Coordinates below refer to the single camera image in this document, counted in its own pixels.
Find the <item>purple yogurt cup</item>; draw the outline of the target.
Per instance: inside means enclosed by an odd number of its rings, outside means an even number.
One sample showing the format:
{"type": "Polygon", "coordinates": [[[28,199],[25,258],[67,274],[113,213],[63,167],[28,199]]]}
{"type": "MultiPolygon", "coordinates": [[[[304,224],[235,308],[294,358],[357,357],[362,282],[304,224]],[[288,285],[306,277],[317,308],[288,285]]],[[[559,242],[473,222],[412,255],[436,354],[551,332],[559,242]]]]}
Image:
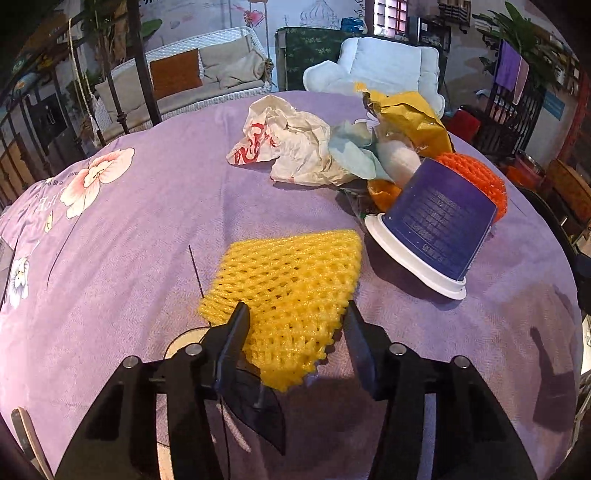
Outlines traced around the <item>purple yogurt cup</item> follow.
{"type": "Polygon", "coordinates": [[[370,237],[426,286],[456,301],[490,232],[497,207],[447,166],[426,159],[387,212],[369,214],[370,237]]]}

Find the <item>yellow foam fruit net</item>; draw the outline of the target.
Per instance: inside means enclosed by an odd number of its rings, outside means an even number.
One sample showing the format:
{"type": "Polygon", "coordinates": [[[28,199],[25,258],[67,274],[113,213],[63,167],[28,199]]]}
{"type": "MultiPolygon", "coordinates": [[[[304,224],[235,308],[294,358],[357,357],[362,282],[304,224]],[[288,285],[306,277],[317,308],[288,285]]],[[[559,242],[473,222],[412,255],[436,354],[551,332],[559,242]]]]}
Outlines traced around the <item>yellow foam fruit net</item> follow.
{"type": "Polygon", "coordinates": [[[198,312],[218,326],[245,303],[245,360],[264,385],[286,392],[327,357],[356,291],[362,258],[362,240],[353,230],[235,242],[198,312]]]}

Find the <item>red foam fruit net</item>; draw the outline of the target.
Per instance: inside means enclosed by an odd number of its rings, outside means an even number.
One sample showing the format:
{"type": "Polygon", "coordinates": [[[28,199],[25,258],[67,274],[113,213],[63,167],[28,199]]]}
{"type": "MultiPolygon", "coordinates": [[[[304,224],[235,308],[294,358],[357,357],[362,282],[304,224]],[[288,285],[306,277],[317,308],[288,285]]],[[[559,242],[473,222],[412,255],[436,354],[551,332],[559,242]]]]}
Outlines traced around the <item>red foam fruit net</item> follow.
{"type": "Polygon", "coordinates": [[[436,160],[469,181],[495,204],[497,213],[494,223],[506,215],[508,196],[505,183],[487,165],[457,152],[443,153],[436,160]]]}

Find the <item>bread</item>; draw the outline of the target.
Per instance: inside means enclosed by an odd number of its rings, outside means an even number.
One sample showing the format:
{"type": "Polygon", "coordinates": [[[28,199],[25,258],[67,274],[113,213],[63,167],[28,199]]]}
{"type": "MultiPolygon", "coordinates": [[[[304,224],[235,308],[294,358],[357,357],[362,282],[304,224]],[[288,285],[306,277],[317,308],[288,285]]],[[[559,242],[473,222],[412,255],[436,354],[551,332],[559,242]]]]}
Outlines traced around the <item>bread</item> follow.
{"type": "Polygon", "coordinates": [[[360,219],[386,213],[401,195],[401,188],[388,180],[355,180],[339,188],[353,214],[360,219]]]}

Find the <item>white tissue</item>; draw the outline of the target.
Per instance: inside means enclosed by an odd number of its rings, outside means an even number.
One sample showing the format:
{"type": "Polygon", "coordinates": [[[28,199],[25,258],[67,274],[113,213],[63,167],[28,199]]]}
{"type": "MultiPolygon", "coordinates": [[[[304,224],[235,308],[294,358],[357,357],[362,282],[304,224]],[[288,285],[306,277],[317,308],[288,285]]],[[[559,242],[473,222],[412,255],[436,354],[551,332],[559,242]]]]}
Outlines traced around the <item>white tissue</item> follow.
{"type": "Polygon", "coordinates": [[[383,169],[401,189],[405,188],[421,166],[417,152],[400,140],[379,142],[377,153],[383,169]]]}

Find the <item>light blue tissue paper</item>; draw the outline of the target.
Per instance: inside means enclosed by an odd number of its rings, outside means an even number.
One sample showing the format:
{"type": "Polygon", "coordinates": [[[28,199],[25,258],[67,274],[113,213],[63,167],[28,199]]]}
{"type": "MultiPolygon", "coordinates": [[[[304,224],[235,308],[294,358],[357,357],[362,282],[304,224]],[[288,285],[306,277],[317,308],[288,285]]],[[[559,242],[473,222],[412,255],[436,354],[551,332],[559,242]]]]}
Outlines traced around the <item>light blue tissue paper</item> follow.
{"type": "Polygon", "coordinates": [[[376,125],[370,120],[358,120],[332,126],[329,152],[339,166],[356,177],[391,181],[376,153],[376,125]]]}

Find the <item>white red plastic bag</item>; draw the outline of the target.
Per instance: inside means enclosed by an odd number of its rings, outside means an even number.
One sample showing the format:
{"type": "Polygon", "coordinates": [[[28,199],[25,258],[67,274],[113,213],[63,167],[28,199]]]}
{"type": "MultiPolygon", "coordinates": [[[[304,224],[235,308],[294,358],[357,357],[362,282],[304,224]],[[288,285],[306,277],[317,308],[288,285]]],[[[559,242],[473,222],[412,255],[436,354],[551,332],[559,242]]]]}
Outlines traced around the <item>white red plastic bag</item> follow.
{"type": "Polygon", "coordinates": [[[341,186],[355,179],[329,152],[329,124],[279,96],[266,95],[250,105],[242,134],[226,155],[230,165],[270,162],[274,182],[308,187],[341,186]]]}

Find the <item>smartphone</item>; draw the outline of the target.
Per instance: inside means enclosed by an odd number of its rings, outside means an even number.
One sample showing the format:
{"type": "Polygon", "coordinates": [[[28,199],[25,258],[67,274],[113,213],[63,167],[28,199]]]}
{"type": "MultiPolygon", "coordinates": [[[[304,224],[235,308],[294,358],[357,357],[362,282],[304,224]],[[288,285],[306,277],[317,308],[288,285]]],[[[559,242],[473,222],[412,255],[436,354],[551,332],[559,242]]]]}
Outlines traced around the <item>smartphone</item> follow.
{"type": "Polygon", "coordinates": [[[22,407],[11,412],[11,421],[25,458],[36,468],[44,479],[53,480],[54,475],[37,437],[29,413],[22,407]]]}

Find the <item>wooden chest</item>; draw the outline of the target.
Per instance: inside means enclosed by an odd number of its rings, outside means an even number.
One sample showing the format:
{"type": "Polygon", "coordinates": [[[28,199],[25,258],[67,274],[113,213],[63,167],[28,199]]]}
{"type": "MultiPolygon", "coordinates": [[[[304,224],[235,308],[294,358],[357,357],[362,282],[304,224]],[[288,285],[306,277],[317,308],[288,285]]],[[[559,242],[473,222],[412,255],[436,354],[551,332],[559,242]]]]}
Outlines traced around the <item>wooden chest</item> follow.
{"type": "Polygon", "coordinates": [[[550,162],[546,177],[577,220],[587,226],[591,217],[591,191],[583,177],[559,159],[550,162]]]}

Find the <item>orange cushion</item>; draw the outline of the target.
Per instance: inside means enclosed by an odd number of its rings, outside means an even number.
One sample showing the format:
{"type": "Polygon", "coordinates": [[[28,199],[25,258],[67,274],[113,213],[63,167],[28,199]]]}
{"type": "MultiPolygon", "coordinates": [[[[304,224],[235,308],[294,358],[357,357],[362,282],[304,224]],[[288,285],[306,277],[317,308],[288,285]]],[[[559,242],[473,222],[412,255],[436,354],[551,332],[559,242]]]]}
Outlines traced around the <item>orange cushion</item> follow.
{"type": "Polygon", "coordinates": [[[197,49],[152,61],[150,73],[156,100],[202,85],[197,49]]]}

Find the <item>purple towel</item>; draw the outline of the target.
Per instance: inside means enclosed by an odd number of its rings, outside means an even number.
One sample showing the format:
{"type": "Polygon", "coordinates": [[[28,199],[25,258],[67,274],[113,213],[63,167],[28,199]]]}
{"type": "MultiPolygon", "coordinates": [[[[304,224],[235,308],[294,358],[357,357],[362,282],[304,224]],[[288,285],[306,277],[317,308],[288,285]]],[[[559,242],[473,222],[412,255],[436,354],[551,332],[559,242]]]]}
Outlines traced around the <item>purple towel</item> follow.
{"type": "Polygon", "coordinates": [[[503,41],[497,61],[494,82],[508,91],[514,91],[522,57],[511,44],[503,41]]]}

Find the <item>white wicker sofa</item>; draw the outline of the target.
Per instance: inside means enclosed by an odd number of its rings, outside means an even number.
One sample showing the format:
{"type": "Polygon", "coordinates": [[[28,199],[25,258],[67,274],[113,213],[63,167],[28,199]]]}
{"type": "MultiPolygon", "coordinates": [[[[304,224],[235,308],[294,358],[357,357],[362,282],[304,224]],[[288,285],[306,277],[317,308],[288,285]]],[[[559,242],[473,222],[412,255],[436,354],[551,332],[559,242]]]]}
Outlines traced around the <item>white wicker sofa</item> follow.
{"type": "MultiPolygon", "coordinates": [[[[145,54],[163,120],[271,90],[273,61],[246,26],[217,30],[157,47],[145,54]]],[[[92,127],[106,142],[152,127],[135,61],[110,71],[95,86],[92,127]]]]}

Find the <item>green patterned cabinet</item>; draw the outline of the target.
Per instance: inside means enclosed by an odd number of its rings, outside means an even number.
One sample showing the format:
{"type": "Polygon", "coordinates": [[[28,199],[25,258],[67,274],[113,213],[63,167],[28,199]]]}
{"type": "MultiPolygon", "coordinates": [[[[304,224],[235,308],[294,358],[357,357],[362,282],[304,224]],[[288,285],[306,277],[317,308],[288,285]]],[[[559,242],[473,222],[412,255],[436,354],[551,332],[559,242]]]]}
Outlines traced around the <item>green patterned cabinet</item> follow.
{"type": "Polygon", "coordinates": [[[342,42],[353,37],[342,30],[283,27],[276,30],[276,73],[280,91],[304,90],[308,67],[337,62],[342,42]]]}

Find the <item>red phone booth cabinet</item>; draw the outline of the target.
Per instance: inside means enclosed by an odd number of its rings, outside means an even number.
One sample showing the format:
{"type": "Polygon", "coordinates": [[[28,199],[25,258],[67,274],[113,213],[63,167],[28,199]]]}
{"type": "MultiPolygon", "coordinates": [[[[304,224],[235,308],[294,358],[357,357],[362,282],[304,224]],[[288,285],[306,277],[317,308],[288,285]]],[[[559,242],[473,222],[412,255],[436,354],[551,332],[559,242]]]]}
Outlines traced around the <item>red phone booth cabinet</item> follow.
{"type": "Polygon", "coordinates": [[[406,31],[409,2],[405,0],[366,0],[365,17],[370,33],[394,37],[406,31]]]}

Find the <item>black iron bed frame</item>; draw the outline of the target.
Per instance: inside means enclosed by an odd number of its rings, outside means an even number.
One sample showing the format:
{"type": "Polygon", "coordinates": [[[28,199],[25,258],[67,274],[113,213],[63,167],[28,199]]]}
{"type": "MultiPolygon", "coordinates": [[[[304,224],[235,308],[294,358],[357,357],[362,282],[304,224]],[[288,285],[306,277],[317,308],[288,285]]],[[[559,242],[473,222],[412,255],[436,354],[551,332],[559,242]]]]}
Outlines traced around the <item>black iron bed frame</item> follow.
{"type": "Polygon", "coordinates": [[[149,50],[172,24],[154,1],[4,1],[19,29],[1,72],[1,204],[111,139],[161,122],[149,50]]]}

